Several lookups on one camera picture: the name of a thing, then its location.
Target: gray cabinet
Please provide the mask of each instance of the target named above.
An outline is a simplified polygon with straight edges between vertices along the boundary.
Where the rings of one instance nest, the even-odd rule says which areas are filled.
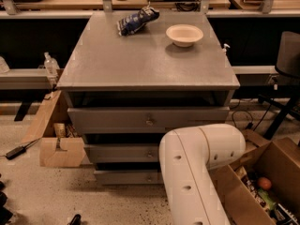
[[[120,37],[116,22],[130,13],[96,12],[58,83],[100,184],[162,183],[163,135],[224,123],[239,87],[204,15],[164,11],[140,33]],[[200,27],[203,39],[173,45],[165,31],[182,22]]]

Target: floor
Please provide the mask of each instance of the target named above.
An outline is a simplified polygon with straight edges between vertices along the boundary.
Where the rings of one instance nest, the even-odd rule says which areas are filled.
[[[31,124],[38,104],[31,106],[23,121],[14,122],[20,104],[0,105],[0,155],[20,144]],[[227,122],[244,129],[252,122],[263,134],[277,110],[257,100],[233,100]],[[273,139],[300,140],[300,122],[288,117]],[[44,168],[39,166],[38,143],[11,161],[0,157],[1,181],[6,187],[6,209],[14,216],[10,224],[67,225],[76,214],[83,225],[172,224],[164,186],[109,186],[97,184],[90,165],[80,168]]]

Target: cardboard box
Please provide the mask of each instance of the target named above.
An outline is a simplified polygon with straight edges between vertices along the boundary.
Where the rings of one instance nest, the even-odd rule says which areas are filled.
[[[252,130],[244,132],[246,153],[212,174],[217,194],[237,225],[276,224],[236,175],[244,166],[272,181],[270,197],[300,218],[300,147],[289,138],[267,141]]]
[[[31,126],[22,139],[28,143],[41,138],[39,164],[45,167],[78,167],[82,164],[85,152],[82,138],[62,138],[61,149],[57,149],[54,123],[69,124],[68,105],[61,91],[46,95],[40,104]]]

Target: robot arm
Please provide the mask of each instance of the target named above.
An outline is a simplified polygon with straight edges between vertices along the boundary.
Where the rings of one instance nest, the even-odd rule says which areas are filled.
[[[208,170],[239,159],[245,148],[242,133],[226,124],[165,134],[159,161],[174,225],[230,224]]]

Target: drawer handle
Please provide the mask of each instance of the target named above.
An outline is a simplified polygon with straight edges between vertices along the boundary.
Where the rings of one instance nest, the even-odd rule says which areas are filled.
[[[154,121],[153,121],[151,118],[148,118],[148,119],[146,120],[146,125],[148,125],[148,126],[153,126],[153,125],[154,125]]]
[[[152,152],[151,152],[151,151],[149,151],[149,152],[148,152],[148,154],[147,154],[147,156],[148,156],[149,158],[152,158],[152,157],[153,157],[153,154],[152,154]]]

